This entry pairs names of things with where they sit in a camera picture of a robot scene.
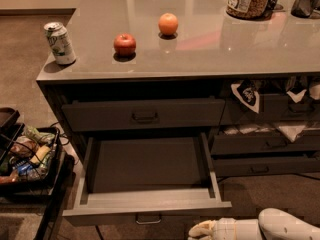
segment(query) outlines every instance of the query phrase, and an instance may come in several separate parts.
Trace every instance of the silver can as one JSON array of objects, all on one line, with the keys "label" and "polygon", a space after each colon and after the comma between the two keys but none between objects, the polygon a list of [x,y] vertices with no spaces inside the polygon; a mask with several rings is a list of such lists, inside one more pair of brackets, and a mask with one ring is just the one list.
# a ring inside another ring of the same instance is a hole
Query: silver can
[{"label": "silver can", "polygon": [[76,60],[67,29],[61,22],[50,22],[44,26],[51,51],[59,65],[68,65]]}]

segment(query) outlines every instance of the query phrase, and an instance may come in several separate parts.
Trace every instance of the countertop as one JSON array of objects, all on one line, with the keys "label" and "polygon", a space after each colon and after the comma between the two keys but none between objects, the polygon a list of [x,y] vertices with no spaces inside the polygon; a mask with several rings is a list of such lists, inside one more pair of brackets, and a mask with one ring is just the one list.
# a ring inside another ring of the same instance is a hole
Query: countertop
[{"label": "countertop", "polygon": [[[320,19],[297,18],[295,0],[270,18],[240,20],[227,0],[82,0],[67,25],[77,60],[59,66],[49,56],[38,81],[316,74],[320,71]],[[174,13],[177,36],[159,36],[158,19]],[[113,40],[130,33],[136,56],[114,57]]]}]

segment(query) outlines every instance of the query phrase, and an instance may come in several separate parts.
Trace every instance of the jar of nuts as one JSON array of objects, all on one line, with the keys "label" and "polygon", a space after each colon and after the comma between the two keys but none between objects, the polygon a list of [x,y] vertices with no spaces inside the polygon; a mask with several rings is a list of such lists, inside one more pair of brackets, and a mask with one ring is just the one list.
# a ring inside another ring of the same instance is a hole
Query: jar of nuts
[{"label": "jar of nuts", "polygon": [[262,16],[268,0],[228,0],[227,13],[242,19]]}]

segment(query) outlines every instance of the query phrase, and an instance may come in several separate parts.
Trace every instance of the concrete floor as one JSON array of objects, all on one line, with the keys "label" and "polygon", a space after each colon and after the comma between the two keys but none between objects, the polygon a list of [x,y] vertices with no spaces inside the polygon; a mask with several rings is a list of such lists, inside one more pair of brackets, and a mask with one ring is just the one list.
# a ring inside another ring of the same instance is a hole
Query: concrete floor
[{"label": "concrete floor", "polygon": [[[43,25],[50,21],[66,24],[69,19],[70,15],[0,16],[0,107],[18,109],[20,122],[47,127],[57,121],[35,80],[50,52]],[[78,161],[72,148],[66,149]],[[73,205],[81,168],[80,162],[74,167],[74,184],[68,189],[61,210]],[[320,173],[308,175],[320,178]],[[319,180],[296,175],[237,177],[226,179],[219,186],[223,200],[233,204],[225,217],[256,218],[262,209],[273,207],[320,226]],[[0,212],[0,240],[33,239],[30,232],[36,230],[41,209],[2,207]],[[187,221],[144,226],[133,222],[99,225],[99,229],[104,239],[185,239],[192,225]],[[95,227],[74,227],[59,217],[51,239],[100,238]]]}]

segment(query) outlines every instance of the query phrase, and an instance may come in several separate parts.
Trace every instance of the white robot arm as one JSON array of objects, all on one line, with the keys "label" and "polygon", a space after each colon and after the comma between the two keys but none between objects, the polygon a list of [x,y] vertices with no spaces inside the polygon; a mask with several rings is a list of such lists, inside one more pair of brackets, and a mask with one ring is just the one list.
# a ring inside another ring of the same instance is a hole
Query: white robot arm
[{"label": "white robot arm", "polygon": [[203,221],[190,229],[189,236],[189,240],[320,240],[320,228],[268,208],[259,214],[258,220]]}]

